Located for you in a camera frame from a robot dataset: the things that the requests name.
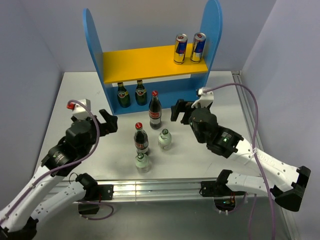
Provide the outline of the tall cola bottle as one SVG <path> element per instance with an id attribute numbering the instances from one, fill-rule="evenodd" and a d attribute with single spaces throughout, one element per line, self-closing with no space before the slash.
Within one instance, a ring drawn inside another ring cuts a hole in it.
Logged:
<path id="1" fill-rule="evenodd" d="M 162 105 L 159 101 L 159 93 L 153 90 L 151 93 L 151 101 L 149 103 L 149 124 L 152 129 L 157 130 L 162 126 Z"/>

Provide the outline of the cola bottle front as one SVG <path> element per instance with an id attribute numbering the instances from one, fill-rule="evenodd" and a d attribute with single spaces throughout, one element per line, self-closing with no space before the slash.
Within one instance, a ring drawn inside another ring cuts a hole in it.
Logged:
<path id="1" fill-rule="evenodd" d="M 134 145 L 137 153 L 148 155 L 150 153 L 148 135 L 141 122 L 135 124 Z"/>

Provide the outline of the clear water bottle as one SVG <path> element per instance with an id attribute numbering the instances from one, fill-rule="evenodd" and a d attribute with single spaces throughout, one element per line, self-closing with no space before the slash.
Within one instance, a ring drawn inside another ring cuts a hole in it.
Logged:
<path id="1" fill-rule="evenodd" d="M 172 145 L 172 135 L 168 129 L 164 128 L 158 135 L 158 146 L 163 150 L 167 151 Z"/>
<path id="2" fill-rule="evenodd" d="M 149 156 L 142 152 L 139 152 L 135 157 L 135 166 L 140 174 L 149 172 L 151 169 Z"/>

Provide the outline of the clear water bottle front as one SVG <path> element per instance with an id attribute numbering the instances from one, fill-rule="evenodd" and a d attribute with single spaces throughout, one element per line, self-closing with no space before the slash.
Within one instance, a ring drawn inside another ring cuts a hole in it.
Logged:
<path id="1" fill-rule="evenodd" d="M 135 166 L 140 174 L 149 172 L 151 169 L 149 156 L 142 152 L 139 152 L 135 157 Z"/>

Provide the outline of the silver energy can front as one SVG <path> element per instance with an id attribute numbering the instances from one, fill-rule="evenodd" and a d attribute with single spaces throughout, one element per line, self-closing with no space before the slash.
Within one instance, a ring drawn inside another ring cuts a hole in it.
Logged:
<path id="1" fill-rule="evenodd" d="M 184 33 L 179 33 L 175 37 L 173 61 L 176 64 L 182 64 L 185 61 L 188 37 Z"/>

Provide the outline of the silver energy can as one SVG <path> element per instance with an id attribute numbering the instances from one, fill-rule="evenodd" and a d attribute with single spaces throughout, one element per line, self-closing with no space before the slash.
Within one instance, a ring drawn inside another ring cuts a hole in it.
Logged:
<path id="1" fill-rule="evenodd" d="M 179 33 L 175 37 L 173 61 L 176 64 L 182 64 L 185 61 L 188 37 L 184 33 Z"/>
<path id="2" fill-rule="evenodd" d="M 193 37 L 192 50 L 190 54 L 190 60 L 193 63 L 199 63 L 201 61 L 203 51 L 206 43 L 206 35 L 202 32 L 198 32 Z"/>

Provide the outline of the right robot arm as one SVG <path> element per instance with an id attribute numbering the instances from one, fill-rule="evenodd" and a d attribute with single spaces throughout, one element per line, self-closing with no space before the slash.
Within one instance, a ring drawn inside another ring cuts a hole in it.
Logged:
<path id="1" fill-rule="evenodd" d="M 311 174 L 309 168 L 286 164 L 260 149 L 253 149 L 243 136 L 219 125 L 216 115 L 208 107 L 193 108 L 191 102 L 179 99 L 171 107 L 170 120 L 175 122 L 179 113 L 184 114 L 181 123 L 189 125 L 196 140 L 205 144 L 208 150 L 257 172 L 256 176 L 252 176 L 223 169 L 216 180 L 200 183 L 203 197 L 253 193 L 270 196 L 286 210 L 300 210 Z"/>

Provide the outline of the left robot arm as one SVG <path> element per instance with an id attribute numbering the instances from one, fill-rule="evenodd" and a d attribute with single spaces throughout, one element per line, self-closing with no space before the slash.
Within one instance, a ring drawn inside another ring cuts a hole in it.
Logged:
<path id="1" fill-rule="evenodd" d="M 79 174 L 67 187 L 45 200 L 47 194 L 59 184 L 82 159 L 91 155 L 97 140 L 118 130 L 117 116 L 106 110 L 99 111 L 105 122 L 95 115 L 78 119 L 58 144 L 43 158 L 41 165 L 23 190 L 0 212 L 0 238 L 2 240 L 31 240 L 37 230 L 50 218 L 73 202 L 91 202 L 101 196 L 97 181 L 87 173 Z"/>

